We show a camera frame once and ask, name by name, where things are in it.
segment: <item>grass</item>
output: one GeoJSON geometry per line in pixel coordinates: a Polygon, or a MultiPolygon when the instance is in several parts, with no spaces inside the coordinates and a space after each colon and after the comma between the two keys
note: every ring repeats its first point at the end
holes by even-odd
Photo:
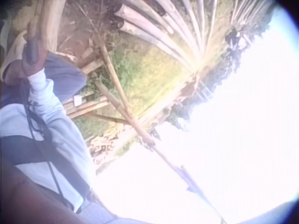
{"type": "MultiPolygon", "coordinates": [[[[187,22],[189,29],[193,31],[190,19],[184,13],[182,4],[179,1],[173,2],[187,22]]],[[[195,14],[197,14],[196,4],[194,3],[195,1],[192,2],[192,6],[195,14]]],[[[230,27],[229,13],[232,7],[232,0],[219,1],[213,36],[207,48],[205,59],[197,62],[196,66],[198,70],[207,65],[211,68],[214,67],[218,63],[220,55],[225,51],[226,43],[224,36],[230,27]]],[[[208,32],[208,24],[206,20],[206,33],[208,32]]],[[[179,62],[155,46],[151,46],[137,37],[122,33],[121,31],[113,33],[111,36],[113,39],[113,50],[109,52],[111,60],[135,117],[143,115],[151,106],[182,82],[186,76],[190,75],[179,62]]],[[[187,54],[191,55],[190,50],[183,44],[179,37],[174,35],[172,39],[187,54]]],[[[97,91],[93,82],[101,75],[104,78],[104,84],[117,96],[106,69],[103,67],[96,72],[98,76],[88,81],[85,91],[91,89],[97,91]]],[[[112,106],[98,109],[97,113],[106,116],[121,117],[112,106]]],[[[103,133],[117,128],[117,125],[113,122],[85,117],[76,119],[75,123],[84,137],[91,134],[101,136],[103,133]]]]}

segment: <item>person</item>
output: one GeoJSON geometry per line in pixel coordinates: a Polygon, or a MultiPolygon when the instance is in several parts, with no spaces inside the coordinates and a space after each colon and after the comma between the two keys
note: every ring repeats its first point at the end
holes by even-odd
{"type": "Polygon", "coordinates": [[[95,178],[91,155],[62,103],[86,75],[38,43],[38,61],[1,82],[1,216],[4,223],[83,223],[76,216],[95,178]]]}

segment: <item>leg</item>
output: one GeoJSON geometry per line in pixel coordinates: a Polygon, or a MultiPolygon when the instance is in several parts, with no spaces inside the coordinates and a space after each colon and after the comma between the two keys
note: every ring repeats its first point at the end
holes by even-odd
{"type": "Polygon", "coordinates": [[[54,94],[63,103],[86,84],[86,75],[60,56],[49,53],[45,63],[46,77],[54,81],[54,94]]]}

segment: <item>skin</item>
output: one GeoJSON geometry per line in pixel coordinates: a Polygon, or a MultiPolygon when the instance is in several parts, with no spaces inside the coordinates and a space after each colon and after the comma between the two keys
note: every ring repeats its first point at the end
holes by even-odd
{"type": "Polygon", "coordinates": [[[84,224],[48,191],[1,159],[1,223],[84,224]]]}

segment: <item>thin cord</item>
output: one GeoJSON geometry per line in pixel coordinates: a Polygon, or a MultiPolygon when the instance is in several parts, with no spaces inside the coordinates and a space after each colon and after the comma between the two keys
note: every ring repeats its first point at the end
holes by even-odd
{"type": "Polygon", "coordinates": [[[61,197],[61,201],[62,201],[62,203],[67,207],[67,204],[66,204],[64,195],[63,195],[63,193],[62,193],[62,190],[61,190],[61,188],[60,188],[60,186],[59,186],[59,183],[58,183],[57,178],[56,178],[56,176],[55,176],[55,173],[54,173],[54,171],[53,171],[52,165],[51,165],[51,163],[49,162],[49,160],[48,160],[47,156],[45,155],[45,153],[43,152],[43,150],[42,150],[42,149],[38,146],[38,144],[36,143],[36,139],[35,139],[35,137],[34,137],[34,135],[33,135],[33,131],[32,131],[33,124],[32,124],[32,120],[31,120],[31,118],[30,118],[30,116],[29,116],[29,111],[28,111],[28,110],[29,110],[29,108],[28,108],[28,107],[29,107],[29,105],[28,105],[28,94],[27,94],[27,91],[26,91],[26,83],[25,83],[24,81],[21,82],[20,88],[21,88],[21,97],[22,97],[22,101],[23,101],[24,109],[25,109],[25,112],[26,112],[27,122],[28,122],[29,130],[30,130],[30,133],[31,133],[31,136],[32,136],[34,145],[35,145],[35,147],[38,148],[38,149],[41,151],[41,153],[43,154],[43,156],[44,156],[44,158],[45,158],[45,160],[46,160],[46,162],[47,162],[47,164],[48,164],[48,166],[49,166],[50,172],[51,172],[52,177],[53,177],[53,179],[54,179],[54,182],[55,182],[55,184],[56,184],[56,187],[57,187],[57,190],[58,190],[58,192],[59,192],[59,195],[60,195],[60,197],[61,197]]]}

